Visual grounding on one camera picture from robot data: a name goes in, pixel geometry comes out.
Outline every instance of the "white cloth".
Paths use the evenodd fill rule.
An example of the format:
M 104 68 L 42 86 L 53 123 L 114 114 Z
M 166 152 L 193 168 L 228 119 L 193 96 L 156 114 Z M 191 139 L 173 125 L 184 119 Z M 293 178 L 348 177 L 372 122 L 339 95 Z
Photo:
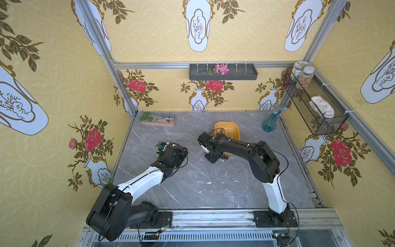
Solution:
M 320 111 L 324 114 L 324 117 L 326 117 L 326 118 L 332 118 L 335 116 L 335 111 L 333 110 L 331 105 L 328 103 L 328 101 L 324 100 L 319 95 L 311 97 L 311 101 L 309 102 L 309 104 L 310 104 L 311 108 L 313 108 L 313 110 L 315 110 L 318 114 L 321 115 L 321 117 L 322 117 L 322 114 L 320 113 Z

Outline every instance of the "teal spray bottle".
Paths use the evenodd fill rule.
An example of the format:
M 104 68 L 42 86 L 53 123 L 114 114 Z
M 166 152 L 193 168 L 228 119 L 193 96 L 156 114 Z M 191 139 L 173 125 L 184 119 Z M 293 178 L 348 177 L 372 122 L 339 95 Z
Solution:
M 282 106 L 277 106 L 273 113 L 270 114 L 270 116 L 265 119 L 262 123 L 262 129 L 266 132 L 272 132 L 277 125 L 277 115 L 278 115 L 278 111 L 280 110 L 287 110 L 287 107 L 282 107 Z

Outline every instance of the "gray tray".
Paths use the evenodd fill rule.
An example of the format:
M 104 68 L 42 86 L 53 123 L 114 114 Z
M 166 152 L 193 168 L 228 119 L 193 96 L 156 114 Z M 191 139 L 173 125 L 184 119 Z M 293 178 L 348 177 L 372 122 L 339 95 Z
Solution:
M 258 72 L 254 64 L 232 63 L 228 64 L 228 73 L 226 75 L 203 75 L 203 72 L 212 70 L 216 63 L 212 64 L 189 64 L 189 80 L 192 81 L 244 81 L 256 80 Z

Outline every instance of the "jar lid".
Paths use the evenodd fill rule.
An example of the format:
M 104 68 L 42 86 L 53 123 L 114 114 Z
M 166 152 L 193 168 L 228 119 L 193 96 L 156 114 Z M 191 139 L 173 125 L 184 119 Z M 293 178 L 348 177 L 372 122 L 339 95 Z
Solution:
M 295 66 L 296 69 L 303 70 L 303 68 L 304 68 L 305 66 L 310 66 L 310 63 L 309 63 L 309 62 L 306 62 L 306 61 L 298 61 L 298 62 L 296 62 L 296 63 L 294 64 L 294 66 Z
M 306 73 L 306 74 L 311 74 L 311 73 L 314 72 L 314 67 L 313 67 L 313 66 L 306 66 L 306 67 L 303 69 L 303 72 Z

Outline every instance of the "marble table surface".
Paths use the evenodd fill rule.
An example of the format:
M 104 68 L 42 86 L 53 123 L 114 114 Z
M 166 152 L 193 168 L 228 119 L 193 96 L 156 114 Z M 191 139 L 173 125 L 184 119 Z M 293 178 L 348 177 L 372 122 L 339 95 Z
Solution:
M 202 132 L 212 131 L 216 122 L 231 121 L 238 124 L 241 141 L 265 141 L 271 149 L 287 157 L 289 167 L 280 177 L 285 200 L 294 203 L 297 208 L 314 208 L 281 127 L 277 125 L 270 133 L 261 128 L 262 121 L 271 112 L 167 112 L 176 115 L 176 124 L 172 128 L 144 126 L 139 121 L 142 114 L 139 112 L 133 123 L 113 184 L 126 182 L 145 171 L 158 157 L 155 147 L 158 142 L 179 143 L 188 148 L 189 154 L 185 167 L 149 189 L 134 205 L 149 201 L 167 209 L 267 208 L 269 202 L 263 185 L 253 176 L 246 160 L 231 156 L 229 160 L 211 164 L 197 142 L 198 136 Z M 281 155 L 276 156 L 283 171 L 286 161 Z

